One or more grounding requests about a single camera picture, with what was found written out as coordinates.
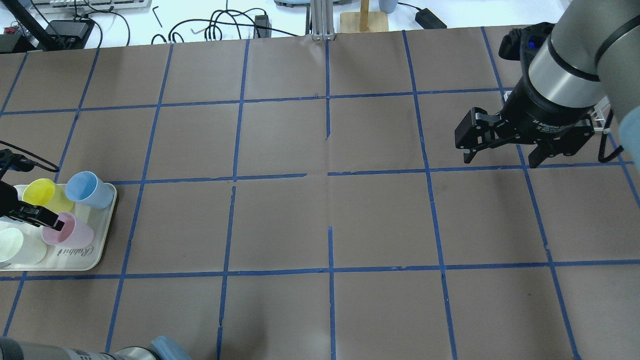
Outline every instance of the cup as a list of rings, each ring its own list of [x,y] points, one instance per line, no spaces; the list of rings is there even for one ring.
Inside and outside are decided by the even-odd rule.
[[[29,184],[24,189],[22,201],[44,206],[54,213],[70,211],[74,207],[74,203],[67,199],[62,187],[49,179],[38,179]]]
[[[49,227],[42,229],[42,239],[49,245],[68,249],[82,249],[93,241],[93,229],[66,211],[58,213],[58,220],[65,223],[62,230],[55,231]]]
[[[94,209],[104,209],[113,201],[113,190],[90,171],[79,172],[71,177],[65,194],[69,200]]]
[[[0,263],[33,265],[47,254],[47,246],[40,239],[10,227],[0,231]]]

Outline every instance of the wooden stand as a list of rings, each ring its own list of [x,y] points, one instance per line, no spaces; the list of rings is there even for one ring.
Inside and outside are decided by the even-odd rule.
[[[370,12],[369,0],[362,0],[360,12],[340,14],[341,33],[381,33],[383,31],[389,31],[387,14]]]

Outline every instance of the tray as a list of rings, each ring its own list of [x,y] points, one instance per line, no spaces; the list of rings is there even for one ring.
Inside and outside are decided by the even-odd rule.
[[[64,189],[67,184],[60,184]],[[113,190],[114,197],[111,205],[104,209],[93,209],[87,205],[75,203],[71,213],[78,219],[86,222],[94,232],[93,241],[89,246],[83,249],[64,249],[57,246],[47,245],[47,254],[37,264],[21,265],[11,264],[2,271],[85,271],[93,268],[100,261],[102,250],[107,240],[107,230],[111,223],[111,216],[115,209],[116,199],[118,198],[118,190],[112,184],[106,183]],[[18,190],[18,198],[22,198],[26,185],[14,186]],[[35,238],[42,239],[42,227],[35,227],[25,223],[9,223],[0,221],[0,231],[9,227],[16,227],[26,234],[30,234]]]

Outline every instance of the power adapter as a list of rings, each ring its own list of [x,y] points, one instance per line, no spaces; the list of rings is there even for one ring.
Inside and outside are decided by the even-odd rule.
[[[429,9],[422,9],[415,14],[415,21],[423,29],[446,29],[447,24],[438,19]]]

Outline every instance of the electronic device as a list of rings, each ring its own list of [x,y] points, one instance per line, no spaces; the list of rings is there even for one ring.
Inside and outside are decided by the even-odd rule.
[[[151,0],[86,0],[96,10],[107,11],[113,6],[113,10],[144,8],[151,4]],[[42,13],[74,13],[93,11],[83,0],[33,0],[33,3]]]
[[[520,61],[522,78],[495,115],[474,107],[460,122],[455,146],[465,163],[509,143],[537,145],[531,168],[573,156],[593,136],[589,112],[605,95],[624,149],[640,161],[640,1],[573,0],[556,25],[511,30],[499,55]]]

